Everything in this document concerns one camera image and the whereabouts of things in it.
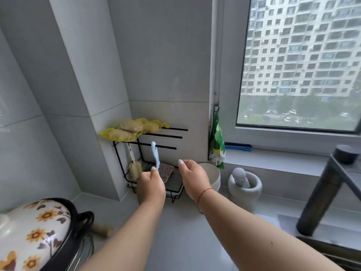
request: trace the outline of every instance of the red string bracelet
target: red string bracelet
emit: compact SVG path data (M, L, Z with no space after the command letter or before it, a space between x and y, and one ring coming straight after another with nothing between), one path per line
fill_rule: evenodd
M198 200L197 200L197 207L198 207L199 199L201 198L201 196L203 195L203 193L204 193L205 191L209 190L209 189L213 189L213 187L208 187L207 189L205 189L205 190L201 193L201 195L199 195Z

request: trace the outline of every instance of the brush handle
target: brush handle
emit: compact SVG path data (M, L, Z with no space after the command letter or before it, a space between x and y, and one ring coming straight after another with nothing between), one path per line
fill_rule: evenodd
M159 169L160 161L159 161L158 149L156 148L155 142L152 142L152 153L154 159L156 159L156 168Z
M128 149L129 149L130 158L132 159L132 163L135 164L135 157L134 157L134 154L133 154L133 150L130 147L129 143L127 143L127 145L128 145Z

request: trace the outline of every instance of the sink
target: sink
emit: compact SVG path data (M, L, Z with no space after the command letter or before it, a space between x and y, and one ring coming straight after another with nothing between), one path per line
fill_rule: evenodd
M296 236L346 271L361 271L361 251L328 244L307 237Z

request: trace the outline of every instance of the faucet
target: faucet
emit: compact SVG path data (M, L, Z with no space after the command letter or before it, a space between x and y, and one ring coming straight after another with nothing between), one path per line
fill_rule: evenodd
M356 150L349 145L336 146L298 219L296 225L298 232L306 236L313 235L343 182L361 200L361 188L352 177L358 176L360 178L360 171L350 173L350 169L357 169L355 162L358 156Z

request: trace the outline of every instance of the pot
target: pot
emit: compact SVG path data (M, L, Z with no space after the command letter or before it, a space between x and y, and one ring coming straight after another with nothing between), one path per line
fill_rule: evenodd
M0 270L67 270L93 222L93 212L78 214L74 204L62 198L0 214Z

